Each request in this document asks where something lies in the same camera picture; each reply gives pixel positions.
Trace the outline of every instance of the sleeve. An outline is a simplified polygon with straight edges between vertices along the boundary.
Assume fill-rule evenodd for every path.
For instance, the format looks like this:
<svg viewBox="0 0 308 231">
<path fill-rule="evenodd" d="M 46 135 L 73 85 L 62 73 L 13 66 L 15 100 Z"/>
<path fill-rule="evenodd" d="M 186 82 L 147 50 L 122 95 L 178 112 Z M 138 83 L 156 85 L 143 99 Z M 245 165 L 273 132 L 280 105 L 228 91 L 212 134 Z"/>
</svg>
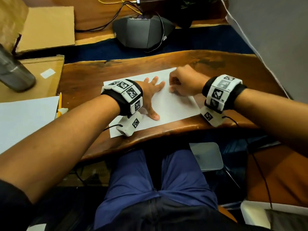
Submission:
<svg viewBox="0 0 308 231">
<path fill-rule="evenodd" d="M 22 190 L 0 180 L 0 214 L 1 230 L 27 230 L 33 204 Z"/>
</svg>

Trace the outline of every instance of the metal water bottle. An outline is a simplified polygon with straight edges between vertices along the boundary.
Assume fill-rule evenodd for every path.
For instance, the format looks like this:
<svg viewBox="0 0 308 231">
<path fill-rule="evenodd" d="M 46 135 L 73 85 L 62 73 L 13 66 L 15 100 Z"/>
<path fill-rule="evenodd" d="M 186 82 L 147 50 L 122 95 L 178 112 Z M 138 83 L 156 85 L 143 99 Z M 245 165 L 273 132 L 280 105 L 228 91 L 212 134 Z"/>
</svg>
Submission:
<svg viewBox="0 0 308 231">
<path fill-rule="evenodd" d="M 0 82 L 14 91 L 24 91 L 35 84 L 35 77 L 0 44 Z"/>
</svg>

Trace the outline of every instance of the pencil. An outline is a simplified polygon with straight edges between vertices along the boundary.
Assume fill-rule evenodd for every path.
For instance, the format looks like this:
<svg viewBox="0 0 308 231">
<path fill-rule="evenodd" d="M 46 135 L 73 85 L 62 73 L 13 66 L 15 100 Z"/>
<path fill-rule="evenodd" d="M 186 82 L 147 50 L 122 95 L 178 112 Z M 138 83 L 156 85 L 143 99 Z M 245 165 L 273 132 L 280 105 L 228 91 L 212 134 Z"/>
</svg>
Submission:
<svg viewBox="0 0 308 231">
<path fill-rule="evenodd" d="M 59 95 L 59 106 L 58 106 L 58 109 L 62 108 L 62 92 L 60 92 L 60 95 Z M 61 112 L 58 110 L 58 117 L 61 116 Z"/>
</svg>

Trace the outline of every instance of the trousers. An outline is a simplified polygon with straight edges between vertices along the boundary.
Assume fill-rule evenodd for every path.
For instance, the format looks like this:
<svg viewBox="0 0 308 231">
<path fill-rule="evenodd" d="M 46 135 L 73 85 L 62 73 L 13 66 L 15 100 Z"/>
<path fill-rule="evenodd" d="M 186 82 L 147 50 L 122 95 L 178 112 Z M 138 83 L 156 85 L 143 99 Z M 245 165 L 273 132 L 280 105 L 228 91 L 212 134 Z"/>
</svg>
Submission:
<svg viewBox="0 0 308 231">
<path fill-rule="evenodd" d="M 94 229 L 111 223 L 123 209 L 155 197 L 166 197 L 187 206 L 218 209 L 217 197 L 190 150 L 178 150 L 164 157 L 161 182 L 161 190 L 156 191 L 143 150 L 121 156 L 110 176 L 104 201 L 96 210 Z"/>
</svg>

